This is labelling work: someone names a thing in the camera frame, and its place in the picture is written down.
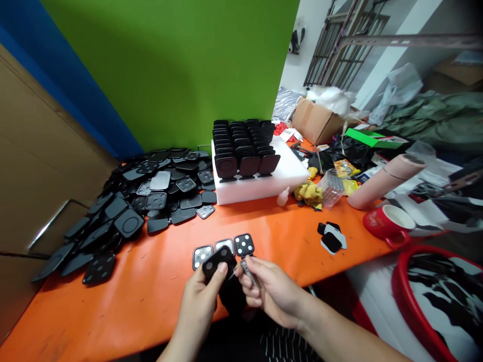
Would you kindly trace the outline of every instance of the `blue wall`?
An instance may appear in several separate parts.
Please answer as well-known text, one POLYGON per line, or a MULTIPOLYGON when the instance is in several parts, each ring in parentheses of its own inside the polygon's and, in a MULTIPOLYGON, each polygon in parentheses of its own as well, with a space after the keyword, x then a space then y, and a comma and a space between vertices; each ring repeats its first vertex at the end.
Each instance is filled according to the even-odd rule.
POLYGON ((0 43, 115 158, 143 152, 38 0, 0 0, 0 43))

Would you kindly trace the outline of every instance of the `right hand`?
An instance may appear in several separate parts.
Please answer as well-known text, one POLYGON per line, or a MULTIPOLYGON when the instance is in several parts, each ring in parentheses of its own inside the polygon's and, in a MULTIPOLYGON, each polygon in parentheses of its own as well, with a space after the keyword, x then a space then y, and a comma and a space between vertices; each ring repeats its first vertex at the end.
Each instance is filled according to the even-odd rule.
POLYGON ((247 304, 262 308, 267 315, 284 328, 299 329, 303 302, 310 296, 283 270, 272 262, 247 256, 248 269, 257 277, 261 290, 237 265, 235 275, 240 280, 247 304))

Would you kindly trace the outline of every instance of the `mug handle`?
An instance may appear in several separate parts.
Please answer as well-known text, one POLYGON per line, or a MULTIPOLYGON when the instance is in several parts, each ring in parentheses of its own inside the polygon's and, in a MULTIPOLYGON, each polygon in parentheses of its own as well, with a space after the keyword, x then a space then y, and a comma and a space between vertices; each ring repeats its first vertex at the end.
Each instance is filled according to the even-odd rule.
POLYGON ((403 237, 404 237, 404 241, 403 241, 401 244, 397 244, 397 246, 396 246, 396 244, 395 244, 395 243, 393 243, 393 242, 392 242, 391 238, 385 238, 386 243, 388 243, 388 244, 389 244, 389 246, 390 246, 391 248, 393 248, 394 250, 397 250, 397 249, 399 249, 399 248, 402 248, 402 247, 403 247, 403 246, 405 246, 406 244, 409 244, 409 242, 411 241, 411 237, 409 236, 409 234, 408 234, 408 232, 407 232, 407 231, 405 231, 405 230, 400 230, 399 232, 400 232, 400 233, 403 235, 403 237))

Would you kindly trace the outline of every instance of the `red mug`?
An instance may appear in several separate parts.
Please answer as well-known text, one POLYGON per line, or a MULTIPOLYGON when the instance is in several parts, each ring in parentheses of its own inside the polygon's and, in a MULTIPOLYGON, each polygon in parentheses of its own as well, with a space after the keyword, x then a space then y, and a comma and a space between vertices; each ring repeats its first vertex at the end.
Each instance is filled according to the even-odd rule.
POLYGON ((384 205, 368 212, 362 218, 362 223, 369 232, 386 242, 393 248, 399 249, 411 241, 408 231, 416 227, 416 223, 409 214, 393 205, 384 205), (391 238, 402 234, 404 241, 394 243, 391 238))

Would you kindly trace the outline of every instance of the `left hand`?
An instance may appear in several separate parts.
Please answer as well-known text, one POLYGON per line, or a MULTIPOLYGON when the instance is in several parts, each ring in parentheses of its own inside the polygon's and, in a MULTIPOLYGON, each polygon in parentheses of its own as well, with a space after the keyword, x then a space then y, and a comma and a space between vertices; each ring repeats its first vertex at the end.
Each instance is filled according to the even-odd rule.
POLYGON ((183 348, 198 351, 208 335, 216 309, 216 297, 227 270, 228 265, 220 263, 208 285, 205 285, 205 274, 201 267, 189 278, 172 341, 179 337, 183 340, 183 348))

